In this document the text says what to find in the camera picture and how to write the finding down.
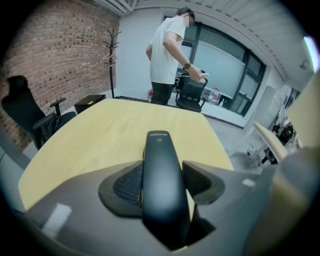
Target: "light wood tabletop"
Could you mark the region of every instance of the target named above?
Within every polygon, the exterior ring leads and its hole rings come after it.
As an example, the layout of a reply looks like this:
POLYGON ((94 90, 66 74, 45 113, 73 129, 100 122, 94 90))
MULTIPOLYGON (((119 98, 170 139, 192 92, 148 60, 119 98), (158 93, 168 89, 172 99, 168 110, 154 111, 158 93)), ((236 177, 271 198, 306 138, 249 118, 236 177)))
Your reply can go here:
POLYGON ((254 122, 253 126, 264 142, 268 145, 278 163, 288 155, 287 149, 270 130, 257 122, 254 122))
POLYGON ((105 99, 58 130, 19 181, 26 210, 64 181, 131 161, 141 161, 147 133, 170 133, 180 165, 196 161, 233 171, 220 140, 197 112, 122 99, 105 99))

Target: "chair headrest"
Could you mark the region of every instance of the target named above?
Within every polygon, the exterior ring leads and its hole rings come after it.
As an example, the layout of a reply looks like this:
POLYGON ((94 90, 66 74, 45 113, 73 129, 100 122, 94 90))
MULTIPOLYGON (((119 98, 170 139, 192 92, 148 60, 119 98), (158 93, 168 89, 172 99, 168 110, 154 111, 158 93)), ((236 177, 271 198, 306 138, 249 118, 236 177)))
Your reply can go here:
POLYGON ((7 81, 9 83, 9 96, 18 95, 28 88, 28 80, 23 75, 11 76, 7 81))

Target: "white t-shirt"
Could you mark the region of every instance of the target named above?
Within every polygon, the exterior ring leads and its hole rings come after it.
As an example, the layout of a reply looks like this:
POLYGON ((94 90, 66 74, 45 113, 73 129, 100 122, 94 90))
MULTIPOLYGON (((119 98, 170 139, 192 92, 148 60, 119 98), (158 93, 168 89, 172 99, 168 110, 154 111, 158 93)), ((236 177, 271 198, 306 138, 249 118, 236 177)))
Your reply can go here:
POLYGON ((152 38, 152 55, 150 65, 151 82, 173 85, 176 80, 178 61, 164 47, 163 42, 166 32, 179 35, 178 44, 184 40, 186 26, 181 17, 166 18, 158 27, 152 38))

